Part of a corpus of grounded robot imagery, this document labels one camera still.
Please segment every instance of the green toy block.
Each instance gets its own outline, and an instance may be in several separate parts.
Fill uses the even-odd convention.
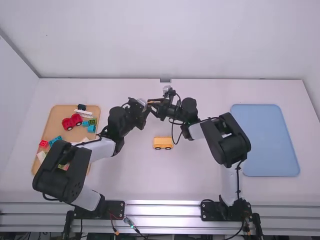
[[[89,124],[90,125],[97,125],[97,119],[96,118],[92,118],[89,120]]]

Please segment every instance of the red toy car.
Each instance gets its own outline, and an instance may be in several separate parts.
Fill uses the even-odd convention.
[[[65,118],[62,120],[62,126],[64,130],[70,131],[74,128],[74,126],[80,126],[82,124],[82,117],[75,113],[70,118]]]

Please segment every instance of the blue toy block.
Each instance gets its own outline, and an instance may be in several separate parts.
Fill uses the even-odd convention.
[[[55,141],[58,141],[58,140],[62,140],[62,137],[59,135],[57,137],[55,137],[54,139],[52,139],[51,141],[49,141],[49,145],[50,147],[52,147],[52,145],[55,143]]]
[[[96,125],[88,126],[88,132],[89,133],[95,133],[96,132]]]
[[[82,126],[84,127],[88,127],[90,124],[89,124],[89,121],[83,121],[82,122]]]

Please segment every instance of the red toy block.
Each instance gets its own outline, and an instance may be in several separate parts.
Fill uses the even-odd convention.
[[[48,146],[48,142],[45,140],[41,140],[41,142],[39,143],[39,146],[45,148]]]

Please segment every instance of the toy car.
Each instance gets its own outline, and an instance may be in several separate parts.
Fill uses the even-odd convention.
[[[172,138],[170,136],[156,136],[153,139],[153,148],[156,150],[166,149],[170,150],[174,147]]]
[[[70,131],[74,126],[80,126],[82,124],[82,118],[78,113],[73,114],[70,118],[62,120],[62,126],[64,130]]]

